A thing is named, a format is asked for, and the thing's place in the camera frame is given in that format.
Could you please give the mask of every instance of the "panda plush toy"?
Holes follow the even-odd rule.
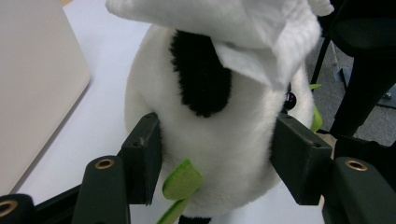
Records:
[[[259,7],[254,4],[278,9],[271,12],[273,18],[262,19],[277,29],[274,37],[269,34],[267,38],[273,43],[281,42],[282,35],[297,35],[278,49],[270,44],[251,48],[237,37],[222,36],[241,27],[217,24],[224,29],[219,32],[213,31],[213,24],[208,26],[211,21],[206,19],[213,17],[217,8],[227,7],[227,1],[205,0],[201,6],[191,0],[167,2],[179,2],[181,8],[155,0],[108,0],[106,6],[123,18],[157,23],[149,28],[134,58],[125,95],[126,127],[131,131],[147,113],[158,115],[163,168],[156,194],[163,198],[161,186],[188,159],[202,183],[182,209],[178,223],[204,224],[261,197],[279,181],[269,161],[276,117],[287,112],[306,127],[311,125],[314,104],[304,57],[316,45],[319,28],[307,0],[230,0],[233,6],[250,3],[242,10],[248,14],[251,8],[248,19],[257,16]],[[230,11],[233,9],[223,9],[214,20],[240,20]],[[293,31],[288,22],[296,19],[305,24]],[[249,34],[238,35],[247,42],[254,40]]]

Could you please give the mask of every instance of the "black fabric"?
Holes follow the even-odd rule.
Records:
[[[179,76],[181,103],[196,116],[208,118],[220,112],[230,98],[232,76],[221,65],[211,39],[177,31],[170,51]]]
[[[342,0],[348,2],[348,9],[343,20],[352,18],[394,18],[396,17],[394,0]]]
[[[359,142],[349,138],[339,138],[334,158],[352,157],[372,164],[396,191],[396,142],[390,147],[377,142]]]
[[[178,224],[208,224],[210,217],[184,217],[181,216],[178,220]]]
[[[352,57],[395,57],[396,54],[396,18],[340,21],[331,35],[335,45]]]
[[[346,88],[331,134],[353,136],[358,128],[384,96],[396,83],[395,59],[355,58],[352,74]]]

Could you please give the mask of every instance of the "green plush leaf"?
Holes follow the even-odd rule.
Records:
[[[314,120],[312,122],[311,131],[317,132],[323,125],[323,119],[318,111],[318,108],[314,105]]]
[[[319,88],[319,87],[321,87],[321,84],[311,84],[311,85],[309,85],[309,88],[310,88],[311,90],[317,89],[317,88]]]
[[[189,159],[184,160],[163,183],[163,196],[169,200],[182,200],[198,190],[202,184],[201,174]]]
[[[186,208],[190,199],[179,200],[175,202],[168,211],[163,214],[161,219],[157,222],[157,224],[174,224],[176,220],[181,216],[181,213]]]

